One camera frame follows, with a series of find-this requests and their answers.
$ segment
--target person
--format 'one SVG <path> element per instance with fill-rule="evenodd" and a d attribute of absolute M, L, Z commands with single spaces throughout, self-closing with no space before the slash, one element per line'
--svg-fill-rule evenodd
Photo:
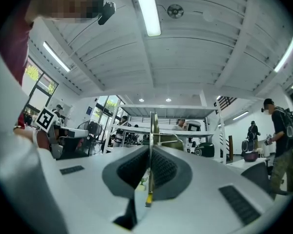
<path fill-rule="evenodd" d="M 11 74 L 22 85 L 28 58 L 29 32 L 36 18 L 70 22 L 98 16 L 99 0 L 23 0 L 0 31 L 0 54 Z M 44 131 L 27 131 L 21 113 L 14 134 L 23 136 L 37 146 L 49 149 Z"/>
<path fill-rule="evenodd" d="M 56 116 L 60 118 L 62 110 L 63 110 L 63 107 L 58 104 L 55 109 L 52 109 L 52 112 L 55 113 Z"/>
<path fill-rule="evenodd" d="M 287 190 L 293 192 L 293 141 L 286 135 L 284 124 L 284 109 L 274 105 L 272 99 L 264 101 L 264 113 L 272 116 L 275 135 L 268 140 L 268 144 L 276 142 L 275 157 L 271 176 L 273 192 L 280 189 L 284 173 L 287 174 Z"/>
<path fill-rule="evenodd" d="M 254 140 L 254 149 L 258 149 L 258 137 L 260 136 L 260 132 L 258 132 L 258 128 L 255 124 L 255 121 L 252 120 L 251 126 L 248 129 L 248 139 Z"/>
<path fill-rule="evenodd" d="M 121 121 L 118 123 L 118 125 L 122 125 L 126 121 L 127 121 L 127 116 L 123 116 Z M 119 147 L 122 144 L 123 137 L 124 137 L 124 130 L 117 129 L 113 147 Z"/>
<path fill-rule="evenodd" d="M 109 138 L 109 140 L 108 140 L 108 147 L 112 147 L 113 145 L 112 145 L 112 140 L 114 140 L 115 139 L 115 135 L 111 135 L 111 137 Z M 102 151 L 102 153 L 103 153 L 103 150 L 104 150 L 104 146 L 105 146 L 105 141 L 106 141 L 106 139 L 102 142 L 102 145 L 101 145 L 101 151 Z"/>
<path fill-rule="evenodd" d="M 187 130 L 187 124 L 185 124 L 186 120 L 185 119 L 178 119 L 177 125 L 172 127 L 172 130 L 176 131 L 186 131 Z M 187 144 L 187 138 L 186 137 L 178 137 L 183 145 L 184 145 L 184 150 L 186 149 L 186 144 Z"/>

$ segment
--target ceiling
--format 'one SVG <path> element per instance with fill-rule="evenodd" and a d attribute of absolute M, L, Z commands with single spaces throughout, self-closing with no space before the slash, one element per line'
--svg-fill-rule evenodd
<path fill-rule="evenodd" d="M 40 19 L 30 34 L 30 55 L 83 97 L 198 105 L 202 91 L 252 100 L 278 83 L 293 84 L 293 56 L 273 72 L 293 36 L 293 20 L 278 0 L 156 0 L 157 37 L 147 36 L 137 0 L 108 1 L 117 11 L 104 26 Z M 183 7 L 181 18 L 168 16 L 172 4 Z M 56 66 L 44 41 L 70 72 Z"/>

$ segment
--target pants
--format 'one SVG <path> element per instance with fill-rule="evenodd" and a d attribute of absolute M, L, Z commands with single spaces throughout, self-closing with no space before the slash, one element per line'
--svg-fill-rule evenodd
<path fill-rule="evenodd" d="M 113 147 L 119 147 L 121 143 L 114 142 Z"/>
<path fill-rule="evenodd" d="M 287 174 L 287 191 L 293 192 L 293 150 L 290 149 L 283 155 L 277 157 L 273 161 L 272 176 L 270 179 L 272 193 L 271 196 L 275 199 L 277 192 L 280 190 L 281 180 Z"/>
<path fill-rule="evenodd" d="M 256 140 L 254 140 L 254 149 L 256 150 L 256 149 L 258 149 L 259 147 L 258 147 L 258 140 L 256 139 Z"/>

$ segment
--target cap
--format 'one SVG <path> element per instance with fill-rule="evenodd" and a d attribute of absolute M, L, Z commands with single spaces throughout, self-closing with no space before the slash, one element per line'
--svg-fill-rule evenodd
<path fill-rule="evenodd" d="M 272 105 L 274 105 L 274 102 L 272 101 L 272 99 L 265 99 L 264 100 L 264 105 L 267 105 L 267 104 L 272 104 Z"/>

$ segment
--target black chair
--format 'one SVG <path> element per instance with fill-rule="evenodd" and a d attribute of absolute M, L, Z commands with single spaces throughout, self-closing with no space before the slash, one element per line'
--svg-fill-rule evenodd
<path fill-rule="evenodd" d="M 260 188 L 262 188 L 265 192 L 269 195 L 271 194 L 279 194 L 279 195 L 290 195 L 291 193 L 278 190 L 274 192 L 270 187 L 270 180 L 268 178 L 267 167 L 264 162 L 260 162 L 247 170 L 245 170 L 242 174 L 243 177 L 247 178 L 248 180 L 252 181 Z"/>

